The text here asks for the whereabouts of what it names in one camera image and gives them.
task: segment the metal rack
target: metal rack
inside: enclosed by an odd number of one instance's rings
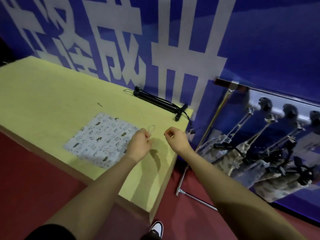
[[[270,96],[276,96],[276,97],[282,98],[282,99],[289,99],[291,101],[294,101],[295,103],[304,104],[306,106],[316,107],[316,108],[320,109],[320,105],[319,104],[315,104],[315,103],[312,103],[312,102],[309,102],[309,101],[306,101],[306,100],[303,100],[303,99],[299,99],[299,98],[288,96],[288,95],[284,95],[284,94],[279,94],[279,93],[275,93],[275,92],[270,92],[270,91],[266,91],[266,90],[261,90],[261,89],[257,89],[257,88],[244,86],[244,85],[239,84],[239,82],[237,82],[237,81],[227,81],[227,80],[224,80],[224,79],[221,79],[221,78],[217,78],[214,81],[214,84],[222,86],[222,87],[226,87],[228,89],[227,89],[226,93],[224,94],[223,99],[222,99],[220,105],[218,106],[218,109],[217,109],[216,113],[214,114],[209,126],[206,129],[206,132],[202,136],[202,139],[201,139],[201,141],[198,144],[196,149],[198,149],[202,145],[202,143],[205,141],[205,139],[208,137],[208,134],[209,134],[209,132],[210,132],[210,130],[211,130],[216,118],[218,117],[218,115],[220,114],[222,108],[225,106],[225,104],[227,103],[227,101],[231,97],[232,93],[234,91],[236,91],[236,90],[239,91],[239,92],[243,92],[243,93],[247,93],[249,90],[254,90],[254,91],[257,91],[257,92],[263,92],[263,93],[269,94]],[[192,194],[190,194],[188,192],[185,192],[183,189],[181,189],[182,182],[184,180],[184,177],[185,177],[186,172],[187,172],[188,169],[189,169],[189,165],[187,165],[185,167],[185,169],[184,169],[184,172],[183,172],[182,177],[180,179],[178,188],[176,190],[176,196],[178,196],[179,194],[186,195],[186,196],[196,200],[197,202],[199,202],[199,203],[201,203],[201,204],[203,204],[205,206],[208,206],[209,208],[217,211],[217,208],[215,208],[213,205],[211,205],[211,204],[199,199],[198,197],[196,197],[196,196],[194,196],[194,195],[192,195]]]

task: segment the person's left hand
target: person's left hand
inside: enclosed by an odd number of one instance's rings
[[[142,128],[132,136],[125,155],[138,163],[149,153],[151,147],[150,133]]]

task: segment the forearm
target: forearm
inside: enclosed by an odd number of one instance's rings
[[[270,205],[194,151],[181,156],[238,239],[304,239]]]
[[[64,226],[77,240],[92,239],[110,213],[123,183],[135,165],[134,160],[124,156],[53,215],[46,224]]]

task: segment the black and white shoe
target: black and white shoe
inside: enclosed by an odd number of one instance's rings
[[[163,225],[161,221],[156,221],[150,228],[150,232],[154,232],[159,235],[159,237],[162,238],[163,235]]]

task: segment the yellow table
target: yellow table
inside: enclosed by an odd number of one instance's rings
[[[175,122],[174,114],[123,89],[30,56],[0,68],[0,130],[89,184],[105,170],[63,149],[81,127],[100,112],[139,128],[155,125],[150,154],[131,171],[117,199],[152,221],[176,160],[163,133],[170,126],[185,130],[188,120],[182,115]],[[186,112],[191,116],[192,110]]]

